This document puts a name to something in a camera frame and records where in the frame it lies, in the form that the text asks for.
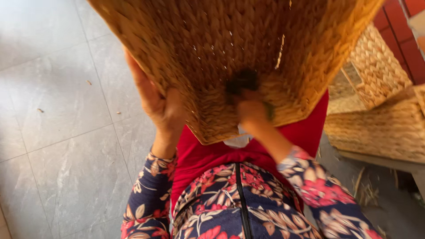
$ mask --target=zipper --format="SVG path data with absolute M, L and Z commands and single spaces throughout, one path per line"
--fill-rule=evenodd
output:
M 245 239 L 252 239 L 252 231 L 251 231 L 251 225 L 249 224 L 248 220 L 248 207 L 247 203 L 245 201 L 245 196 L 242 188 L 242 182 L 241 182 L 241 164 L 236 163 L 236 186 L 238 187 L 239 196 L 241 198 L 241 215 L 242 215 L 242 227 L 244 228 L 244 234 Z
M 177 213 L 177 215 L 174 217 L 174 221 L 188 208 L 190 207 L 196 200 L 198 200 L 199 197 L 195 197 L 194 199 L 190 200 L 189 202 L 187 202 L 183 208 Z

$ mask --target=woman's left hand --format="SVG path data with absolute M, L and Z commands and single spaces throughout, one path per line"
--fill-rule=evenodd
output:
M 124 55 L 139 91 L 142 108 L 156 126 L 152 153 L 159 158 L 171 158 L 186 122 L 180 92 L 171 88 L 165 97 L 162 96 L 125 47 Z

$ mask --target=straw fiber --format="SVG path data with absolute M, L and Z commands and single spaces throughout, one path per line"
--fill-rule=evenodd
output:
M 414 86 L 372 110 L 328 115 L 325 132 L 338 149 L 425 163 L 424 96 Z
M 305 119 L 383 0 L 89 0 L 202 144 L 238 135 L 232 74 L 257 71 L 274 125 Z
M 328 114 L 372 109 L 412 85 L 373 24 L 360 36 L 348 61 L 329 85 Z

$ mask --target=stacked baskets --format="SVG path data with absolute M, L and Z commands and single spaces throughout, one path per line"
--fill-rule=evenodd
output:
M 331 145 L 425 163 L 425 85 L 411 86 L 374 26 L 349 60 L 329 86 L 324 129 Z

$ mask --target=gray tile floor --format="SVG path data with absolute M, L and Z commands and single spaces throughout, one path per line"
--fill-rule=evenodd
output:
M 85 0 L 1 1 L 0 26 L 0 203 L 13 239 L 119 238 L 155 134 L 119 41 Z M 322 147 L 351 185 L 361 166 L 336 161 L 326 137 Z M 385 213 L 368 216 L 393 239 L 422 238 L 425 210 L 392 183 Z

